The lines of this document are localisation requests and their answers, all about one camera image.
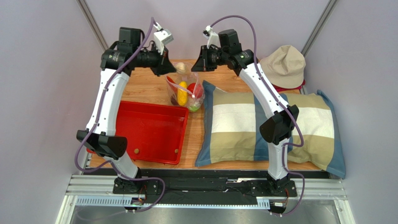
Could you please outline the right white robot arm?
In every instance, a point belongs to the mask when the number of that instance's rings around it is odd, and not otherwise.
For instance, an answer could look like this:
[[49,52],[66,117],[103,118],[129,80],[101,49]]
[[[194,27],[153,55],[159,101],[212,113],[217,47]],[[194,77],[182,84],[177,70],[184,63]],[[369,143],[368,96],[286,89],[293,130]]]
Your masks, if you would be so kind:
[[287,172],[287,145],[299,115],[296,105],[289,105],[267,80],[258,59],[250,49],[243,50],[234,29],[216,33],[211,27],[203,32],[207,44],[201,46],[200,54],[192,67],[194,72],[210,72],[226,65],[233,70],[260,103],[267,120],[259,132],[267,142],[269,152],[268,177],[265,187],[270,194],[284,193],[290,177]]

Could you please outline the orange carrot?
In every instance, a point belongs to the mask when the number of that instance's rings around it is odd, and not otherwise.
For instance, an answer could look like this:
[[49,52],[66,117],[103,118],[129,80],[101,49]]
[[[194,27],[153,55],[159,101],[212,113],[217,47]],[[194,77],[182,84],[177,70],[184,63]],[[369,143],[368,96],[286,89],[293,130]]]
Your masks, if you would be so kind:
[[169,77],[169,76],[167,76],[166,79],[167,79],[168,84],[169,84],[169,86],[171,87],[171,89],[172,89],[174,92],[176,92],[178,89],[177,89],[177,87],[174,86],[174,84],[176,84],[176,83],[174,82],[174,80],[173,80],[171,77]]

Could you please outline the yellow mango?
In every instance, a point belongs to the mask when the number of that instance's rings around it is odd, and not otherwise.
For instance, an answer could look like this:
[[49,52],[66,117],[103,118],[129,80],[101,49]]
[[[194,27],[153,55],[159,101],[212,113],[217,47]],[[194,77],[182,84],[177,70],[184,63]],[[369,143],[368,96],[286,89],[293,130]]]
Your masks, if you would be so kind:
[[[185,89],[188,87],[187,82],[185,82],[185,81],[180,82],[179,86],[183,87]],[[186,91],[178,88],[178,91],[177,91],[177,103],[178,103],[178,105],[179,106],[185,106],[187,101],[188,101],[188,93]]]

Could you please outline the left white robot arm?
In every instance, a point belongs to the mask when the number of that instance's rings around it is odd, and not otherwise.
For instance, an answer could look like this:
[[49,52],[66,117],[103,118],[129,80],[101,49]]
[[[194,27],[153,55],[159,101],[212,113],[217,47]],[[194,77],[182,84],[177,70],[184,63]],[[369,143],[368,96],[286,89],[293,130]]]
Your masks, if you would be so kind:
[[117,113],[131,72],[135,68],[150,68],[158,77],[176,72],[166,48],[173,41],[172,33],[160,25],[154,27],[151,49],[144,46],[148,35],[141,29],[120,28],[119,39],[101,56],[100,86],[93,114],[86,128],[76,134],[80,148],[90,149],[113,166],[118,174],[114,181],[117,193],[138,193],[145,181],[127,153],[127,138],[116,135]]

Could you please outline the clear zip top bag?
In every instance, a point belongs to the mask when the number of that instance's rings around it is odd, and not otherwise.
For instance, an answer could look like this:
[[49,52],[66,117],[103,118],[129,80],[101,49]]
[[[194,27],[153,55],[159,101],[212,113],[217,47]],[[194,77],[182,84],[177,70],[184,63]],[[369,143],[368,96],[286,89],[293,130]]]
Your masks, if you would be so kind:
[[177,100],[177,91],[174,92],[171,89],[171,87],[169,86],[168,81],[166,79],[167,76],[171,77],[174,80],[174,82],[176,83],[176,84],[174,84],[174,86],[177,87],[177,89],[180,88],[180,89],[182,89],[182,90],[184,90],[184,91],[186,91],[188,93],[188,101],[187,101],[187,103],[185,104],[185,106],[180,106],[180,107],[187,108],[189,105],[192,105],[192,104],[201,104],[202,105],[202,103],[203,103],[203,101],[205,99],[205,91],[204,91],[204,94],[203,94],[203,96],[201,98],[195,98],[194,94],[191,93],[187,88],[185,89],[185,88],[179,86],[179,83],[182,82],[182,81],[187,82],[187,85],[189,85],[191,83],[195,83],[195,84],[200,83],[202,85],[202,83],[200,82],[198,73],[191,72],[191,73],[184,74],[184,75],[176,73],[176,75],[177,76],[174,77],[174,78],[170,74],[165,76],[165,81],[167,83],[167,91],[168,91],[168,94],[169,94],[169,98],[172,95],[174,95],[176,100]]

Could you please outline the red yellow apple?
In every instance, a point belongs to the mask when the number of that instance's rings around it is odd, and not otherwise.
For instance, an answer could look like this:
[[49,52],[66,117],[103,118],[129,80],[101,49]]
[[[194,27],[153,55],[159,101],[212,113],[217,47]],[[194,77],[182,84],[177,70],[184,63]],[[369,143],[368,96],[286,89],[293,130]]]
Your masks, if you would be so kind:
[[194,94],[195,98],[201,98],[204,94],[203,86],[200,83],[191,83],[188,85],[187,89]]

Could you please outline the dark purple mangosteen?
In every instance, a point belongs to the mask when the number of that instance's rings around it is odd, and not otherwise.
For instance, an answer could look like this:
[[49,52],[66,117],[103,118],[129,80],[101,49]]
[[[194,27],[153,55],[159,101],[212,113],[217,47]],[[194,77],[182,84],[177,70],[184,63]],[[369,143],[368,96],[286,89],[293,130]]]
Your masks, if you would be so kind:
[[171,104],[172,104],[172,105],[179,106],[179,104],[178,104],[178,102],[177,102],[177,100],[176,100],[176,98],[175,98],[174,95],[172,95],[172,96],[170,97],[170,101],[171,101]]

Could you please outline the white green cauliflower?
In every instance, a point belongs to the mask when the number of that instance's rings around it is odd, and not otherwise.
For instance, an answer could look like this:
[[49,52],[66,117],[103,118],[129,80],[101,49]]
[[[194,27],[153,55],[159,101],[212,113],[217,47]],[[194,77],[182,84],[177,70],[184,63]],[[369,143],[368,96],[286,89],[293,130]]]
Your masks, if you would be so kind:
[[201,104],[192,104],[189,105],[187,108],[190,112],[196,112],[201,108]]

